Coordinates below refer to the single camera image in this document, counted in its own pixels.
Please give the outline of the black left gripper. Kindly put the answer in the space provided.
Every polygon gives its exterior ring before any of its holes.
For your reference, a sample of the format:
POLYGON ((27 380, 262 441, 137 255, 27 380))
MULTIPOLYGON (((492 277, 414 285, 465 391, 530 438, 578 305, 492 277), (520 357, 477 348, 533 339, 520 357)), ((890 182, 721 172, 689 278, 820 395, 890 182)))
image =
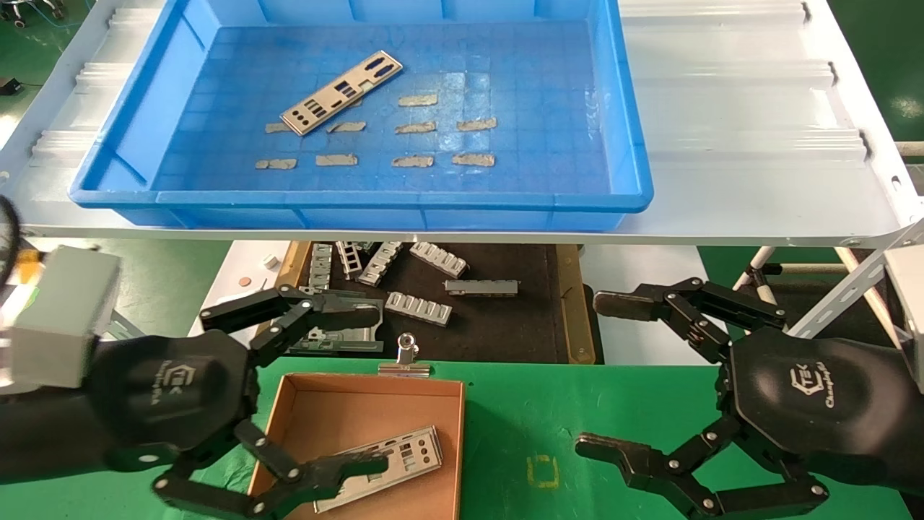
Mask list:
POLYGON ((254 366, 267 368, 311 329, 370 328, 379 319, 375 306, 283 285, 205 308, 199 323, 211 331, 195 337, 101 343, 90 359, 88 399, 103 428, 103 467, 139 472, 174 464, 153 482, 153 493, 175 509, 220 519, 284 519, 304 503, 334 499, 347 478, 382 474, 388 458, 374 451, 298 464, 248 420, 260 393, 254 366), (228 335, 261 324, 268 328, 250 340, 250 352, 228 335), (237 443, 275 477, 264 493, 189 479, 193 468, 208 467, 237 443))

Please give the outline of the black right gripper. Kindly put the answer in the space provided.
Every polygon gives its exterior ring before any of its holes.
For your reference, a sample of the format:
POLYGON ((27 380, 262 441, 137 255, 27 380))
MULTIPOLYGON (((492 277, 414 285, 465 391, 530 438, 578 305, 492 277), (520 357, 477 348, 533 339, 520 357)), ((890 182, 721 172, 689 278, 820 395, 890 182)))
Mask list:
POLYGON ((575 453, 613 464, 627 487, 660 495, 687 519, 805 516, 829 499, 808 472, 915 481, 915 381, 897 349, 754 332, 730 346, 726 370, 726 415, 673 452, 582 433, 575 453), (700 483, 695 472, 734 441, 782 482, 721 491, 700 483))

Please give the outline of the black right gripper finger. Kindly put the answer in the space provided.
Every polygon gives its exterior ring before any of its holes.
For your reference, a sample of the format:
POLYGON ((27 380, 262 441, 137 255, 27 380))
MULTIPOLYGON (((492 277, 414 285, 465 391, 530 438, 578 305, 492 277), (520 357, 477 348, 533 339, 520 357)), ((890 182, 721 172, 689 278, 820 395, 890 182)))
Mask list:
POLYGON ((731 338, 713 317, 749 332, 785 328, 785 311, 775 304, 702 279, 640 284, 634 292, 597 292, 593 309, 601 316, 663 322, 709 363, 725 363, 731 348, 731 338))

